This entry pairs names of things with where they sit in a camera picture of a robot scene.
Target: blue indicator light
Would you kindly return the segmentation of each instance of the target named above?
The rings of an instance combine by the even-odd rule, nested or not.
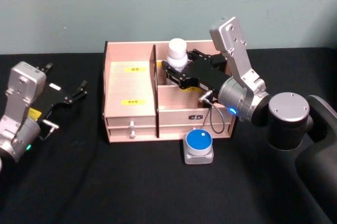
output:
[[[232,113],[232,114],[234,114],[234,115],[237,115],[236,109],[234,109],[234,108],[229,108],[228,110],[229,110],[230,113]]]

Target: wooden box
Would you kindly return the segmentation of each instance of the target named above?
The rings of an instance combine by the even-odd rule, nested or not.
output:
[[[187,50],[194,48],[218,53],[212,41],[187,41]],[[178,140],[203,124],[208,109],[198,101],[202,91],[166,85],[161,62],[168,51],[168,42],[106,42],[103,117],[109,142]],[[214,138],[229,138],[235,116],[218,107],[225,118],[224,132],[212,131],[209,116],[204,129]],[[216,111],[212,115],[220,131],[222,120]]]

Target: blue button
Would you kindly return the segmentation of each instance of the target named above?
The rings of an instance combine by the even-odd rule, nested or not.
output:
[[[212,145],[211,135],[203,129],[195,129],[186,136],[186,142],[191,148],[196,150],[204,150]]]

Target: black table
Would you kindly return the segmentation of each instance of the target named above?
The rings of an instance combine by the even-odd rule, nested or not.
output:
[[[337,52],[325,48],[250,50],[271,94],[316,94],[337,107]],[[19,61],[54,63],[66,90],[88,80],[86,100],[59,110],[61,128],[36,141],[0,174],[0,223],[330,223],[296,174],[292,151],[269,146],[266,129],[238,123],[214,141],[210,165],[185,165],[182,142],[108,144],[101,121],[103,54],[0,56],[0,91]],[[0,95],[3,112],[5,95]]]

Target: yellow sticker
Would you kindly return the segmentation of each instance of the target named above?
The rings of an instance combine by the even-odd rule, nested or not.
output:
[[[122,100],[122,105],[144,105],[145,99],[127,99]]]
[[[30,108],[29,111],[28,111],[28,116],[33,119],[33,120],[38,120],[38,118],[40,118],[42,112],[36,110],[36,109],[33,109],[33,108]]]
[[[145,72],[146,68],[145,67],[126,67],[124,69],[125,72]]]
[[[181,89],[182,91],[201,91],[198,87],[189,87],[187,89]]]

